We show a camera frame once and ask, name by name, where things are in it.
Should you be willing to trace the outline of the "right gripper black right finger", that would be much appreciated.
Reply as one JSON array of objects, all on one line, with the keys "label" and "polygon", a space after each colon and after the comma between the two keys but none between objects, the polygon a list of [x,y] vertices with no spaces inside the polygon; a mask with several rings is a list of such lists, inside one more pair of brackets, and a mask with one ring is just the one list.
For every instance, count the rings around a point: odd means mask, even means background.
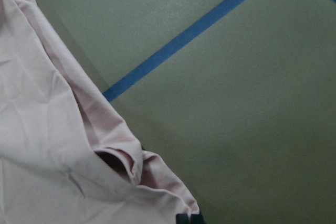
[{"label": "right gripper black right finger", "polygon": [[203,215],[201,213],[191,214],[190,224],[205,224]]}]

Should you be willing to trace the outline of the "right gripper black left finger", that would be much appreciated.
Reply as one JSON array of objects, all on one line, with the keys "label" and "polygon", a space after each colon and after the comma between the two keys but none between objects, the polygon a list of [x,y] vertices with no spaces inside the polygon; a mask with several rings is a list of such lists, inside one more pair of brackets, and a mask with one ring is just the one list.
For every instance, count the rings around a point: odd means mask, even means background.
[{"label": "right gripper black left finger", "polygon": [[176,224],[189,224],[190,220],[188,214],[177,214],[175,217]]}]

